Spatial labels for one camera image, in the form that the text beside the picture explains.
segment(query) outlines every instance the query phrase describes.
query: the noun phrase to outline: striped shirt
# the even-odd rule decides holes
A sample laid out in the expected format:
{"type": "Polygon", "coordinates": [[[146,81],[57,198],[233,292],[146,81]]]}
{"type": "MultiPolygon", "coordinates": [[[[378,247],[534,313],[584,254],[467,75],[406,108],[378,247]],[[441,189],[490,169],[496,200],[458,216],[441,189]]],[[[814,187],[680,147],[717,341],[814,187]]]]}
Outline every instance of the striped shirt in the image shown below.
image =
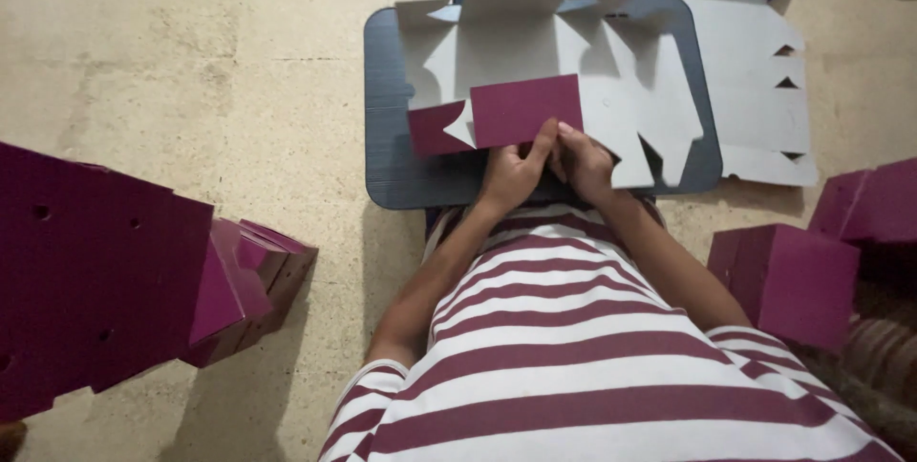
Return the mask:
{"type": "MultiPolygon", "coordinates": [[[[431,251],[458,215],[440,220],[431,251]]],[[[323,462],[898,460],[780,340],[701,332],[594,211],[513,212],[410,370],[364,366],[323,462]]]]}

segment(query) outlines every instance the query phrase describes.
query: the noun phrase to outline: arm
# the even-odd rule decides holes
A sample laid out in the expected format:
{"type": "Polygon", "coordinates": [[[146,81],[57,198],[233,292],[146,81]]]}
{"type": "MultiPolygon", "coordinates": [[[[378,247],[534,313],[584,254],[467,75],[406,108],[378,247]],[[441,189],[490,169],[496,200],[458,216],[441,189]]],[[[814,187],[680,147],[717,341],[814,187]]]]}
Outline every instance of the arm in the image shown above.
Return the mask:
{"type": "Polygon", "coordinates": [[[569,180],[579,197],[595,206],[659,296],[683,308],[702,331],[726,325],[751,327],[732,294],[650,216],[642,202],[627,191],[612,189],[608,184],[611,154],[567,124],[559,128],[566,162],[552,169],[562,170],[562,180],[569,180]]]}
{"type": "Polygon", "coordinates": [[[365,363],[387,358],[410,368],[424,355],[437,303],[468,271],[490,230],[532,194],[556,134],[556,120],[545,122],[524,158],[518,145],[491,149],[477,201],[385,310],[365,363]]]}

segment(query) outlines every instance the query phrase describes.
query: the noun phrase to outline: person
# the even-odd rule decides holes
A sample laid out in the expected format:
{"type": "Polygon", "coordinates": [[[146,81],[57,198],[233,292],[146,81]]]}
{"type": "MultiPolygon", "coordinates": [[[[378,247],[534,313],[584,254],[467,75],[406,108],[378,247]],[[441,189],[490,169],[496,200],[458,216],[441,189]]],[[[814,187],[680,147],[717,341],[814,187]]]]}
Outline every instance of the person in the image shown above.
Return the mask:
{"type": "Polygon", "coordinates": [[[385,311],[320,459],[898,459],[612,170],[554,119],[528,149],[491,149],[477,200],[440,218],[385,311]],[[520,208],[546,164],[588,208],[520,208]]]}

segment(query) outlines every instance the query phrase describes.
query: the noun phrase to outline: concrete floor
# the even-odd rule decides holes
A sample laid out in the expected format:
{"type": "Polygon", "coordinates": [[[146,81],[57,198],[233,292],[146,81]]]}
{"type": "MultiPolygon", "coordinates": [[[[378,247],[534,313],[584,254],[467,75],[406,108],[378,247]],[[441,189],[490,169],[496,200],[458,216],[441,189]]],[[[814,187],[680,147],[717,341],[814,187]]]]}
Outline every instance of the concrete floor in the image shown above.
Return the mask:
{"type": "MultiPolygon", "coordinates": [[[[213,202],[321,247],[287,327],[29,419],[23,461],[312,460],[373,324],[414,270],[418,212],[363,186],[364,20],[395,0],[0,0],[0,140],[213,202]]],[[[791,0],[822,180],[917,155],[917,2],[791,0]]],[[[661,202],[705,259],[720,229],[804,224],[819,188],[727,182],[661,202]]]]}

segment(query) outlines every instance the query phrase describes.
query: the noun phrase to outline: hand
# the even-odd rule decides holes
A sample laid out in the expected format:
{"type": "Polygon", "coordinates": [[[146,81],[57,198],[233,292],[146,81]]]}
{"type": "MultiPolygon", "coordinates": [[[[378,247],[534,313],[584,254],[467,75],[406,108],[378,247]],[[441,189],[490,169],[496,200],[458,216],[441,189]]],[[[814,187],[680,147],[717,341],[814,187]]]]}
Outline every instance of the hand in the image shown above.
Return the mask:
{"type": "Polygon", "coordinates": [[[556,138],[557,120],[551,118],[541,126],[528,155],[520,154],[519,145],[493,147],[487,158],[478,204],[501,217],[519,207],[538,186],[544,162],[554,150],[556,138]]]}
{"type": "Polygon", "coordinates": [[[579,198],[596,208],[613,204],[630,194],[612,189],[612,153],[586,134],[560,122],[559,156],[551,159],[551,171],[563,182],[569,182],[579,198]]]}

